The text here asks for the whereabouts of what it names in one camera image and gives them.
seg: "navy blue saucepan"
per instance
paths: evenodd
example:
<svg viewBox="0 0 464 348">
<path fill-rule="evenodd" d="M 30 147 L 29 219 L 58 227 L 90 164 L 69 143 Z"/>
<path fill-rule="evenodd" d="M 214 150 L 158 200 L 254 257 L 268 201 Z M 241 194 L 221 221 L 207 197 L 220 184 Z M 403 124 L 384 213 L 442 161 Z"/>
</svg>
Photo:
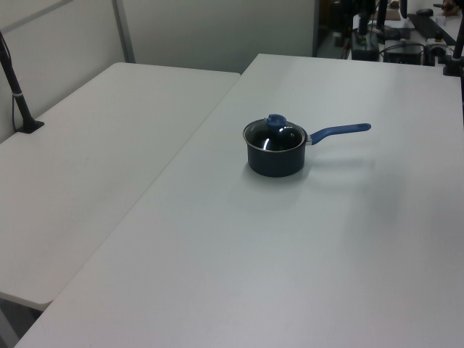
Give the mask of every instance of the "navy blue saucepan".
<svg viewBox="0 0 464 348">
<path fill-rule="evenodd" d="M 360 123 L 324 128 L 308 136 L 303 128 L 288 122 L 284 116 L 271 114 L 250 123 L 245 127 L 243 136 L 248 147 L 249 166 L 256 173 L 279 178 L 303 168 L 306 145 L 316 145 L 336 134 L 369 130 L 370 124 Z"/>
</svg>

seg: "table surface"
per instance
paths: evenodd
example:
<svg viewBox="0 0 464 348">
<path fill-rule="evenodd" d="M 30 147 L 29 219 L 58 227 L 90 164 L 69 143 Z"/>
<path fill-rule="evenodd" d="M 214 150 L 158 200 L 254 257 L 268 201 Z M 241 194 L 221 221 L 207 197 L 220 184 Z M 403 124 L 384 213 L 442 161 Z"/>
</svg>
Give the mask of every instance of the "table surface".
<svg viewBox="0 0 464 348">
<path fill-rule="evenodd" d="M 0 297 L 43 310 L 239 74 L 118 63 L 0 146 Z"/>
<path fill-rule="evenodd" d="M 266 178 L 273 112 L 372 129 Z M 18 348 L 459 347 L 463 154 L 459 79 L 259 55 Z"/>
</svg>

